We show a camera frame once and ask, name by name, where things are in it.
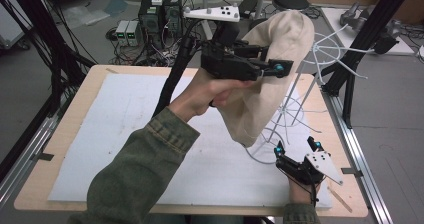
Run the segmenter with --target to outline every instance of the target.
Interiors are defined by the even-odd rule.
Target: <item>olive green sleeve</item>
[[[317,212],[312,204],[287,204],[284,207],[284,224],[319,224]]]
[[[140,223],[159,200],[199,133],[168,108],[133,132],[93,181],[87,210],[68,223]]]

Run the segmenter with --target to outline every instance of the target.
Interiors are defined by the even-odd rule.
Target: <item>wooden table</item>
[[[197,69],[187,69],[185,76],[192,76]],[[39,160],[28,177],[15,200],[15,208],[19,210],[49,211],[82,211],[86,209],[84,202],[48,201],[49,193],[58,176],[62,160],[78,133],[91,103],[97,96],[107,74],[143,74],[168,75],[169,68],[133,67],[97,65],[91,68],[81,88],[58,125],[44,153],[54,155],[51,161]],[[298,91],[306,92],[313,78],[302,75],[298,83]],[[308,97],[305,109],[326,110],[323,97],[317,85]],[[325,143],[325,148],[332,154],[333,162],[338,168],[350,168],[346,153],[328,112],[307,112],[309,125],[319,127],[322,133],[314,133],[316,140]],[[328,188],[333,203],[329,210],[318,210],[320,216],[364,217],[368,209],[361,191],[353,175],[343,175],[343,186],[328,181]],[[174,206],[155,205],[154,213],[190,213],[190,214],[232,214],[232,215],[268,215],[281,216],[282,208],[269,207],[217,207],[217,206]]]

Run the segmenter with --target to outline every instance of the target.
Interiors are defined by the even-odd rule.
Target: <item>black round object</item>
[[[280,11],[305,10],[309,7],[307,0],[272,0],[272,5]]]

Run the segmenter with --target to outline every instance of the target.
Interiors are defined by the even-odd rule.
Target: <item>beige fabric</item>
[[[280,12],[248,32],[243,40],[268,46],[268,59],[294,61],[284,78],[264,77],[249,89],[235,90],[225,107],[218,108],[234,141],[253,145],[284,100],[300,62],[314,39],[312,21],[299,11]]]

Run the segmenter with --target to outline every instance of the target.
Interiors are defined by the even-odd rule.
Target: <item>human hand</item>
[[[247,88],[253,81],[214,79],[199,68],[187,88],[171,102],[169,109],[188,122],[193,116],[203,115],[211,101],[216,107],[225,106],[233,89]]]
[[[290,203],[293,204],[311,204],[311,191],[312,187],[309,185],[303,185],[301,183],[295,182],[292,177],[287,176],[289,179],[290,186]],[[321,184],[316,187],[318,193]]]

